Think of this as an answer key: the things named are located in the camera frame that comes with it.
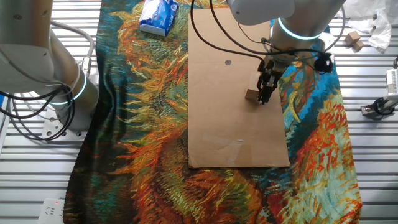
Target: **blue tissue package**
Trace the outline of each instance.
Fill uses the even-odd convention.
[[[141,17],[140,30],[166,36],[173,24],[178,3],[175,0],[145,0]]]

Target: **blue led ring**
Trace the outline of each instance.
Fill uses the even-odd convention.
[[[80,92],[75,97],[73,97],[74,100],[76,100],[83,93],[83,91],[86,88],[87,77],[86,77],[86,75],[83,75],[83,76],[85,77],[85,82],[83,83],[83,87],[81,88]],[[67,103],[68,102],[65,101],[63,103],[50,103],[50,104],[52,104],[52,105],[64,105],[64,104],[67,104]]]
[[[279,25],[281,26],[281,28],[288,34],[291,35],[292,37],[299,39],[299,40],[313,40],[313,39],[317,39],[319,36],[321,36],[322,33],[320,33],[319,35],[313,36],[313,37],[303,37],[300,35],[297,35],[295,33],[293,33],[292,31],[288,30],[288,28],[286,28],[286,26],[282,23],[282,19],[278,18],[278,22]]]

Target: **sunflower print fabric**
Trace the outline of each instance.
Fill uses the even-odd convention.
[[[64,222],[359,223],[336,70],[320,75],[296,63],[279,81],[291,167],[190,169],[190,1],[178,0],[167,37],[140,32],[143,3],[102,1],[99,102],[69,181]]]

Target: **white plastic bag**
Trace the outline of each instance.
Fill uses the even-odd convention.
[[[352,19],[373,16],[377,14],[378,10],[383,10],[385,8],[386,0],[347,0],[344,3],[346,17]],[[343,17],[341,10],[337,12],[336,16]]]
[[[366,16],[360,19],[350,19],[347,25],[365,34],[370,34],[373,30],[373,16]]]
[[[380,52],[385,52],[391,40],[391,24],[384,10],[377,11],[377,19],[374,22],[376,29],[369,38],[369,45]]]

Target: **power strip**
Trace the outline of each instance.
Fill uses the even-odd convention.
[[[62,199],[46,198],[37,224],[63,224],[64,203]]]

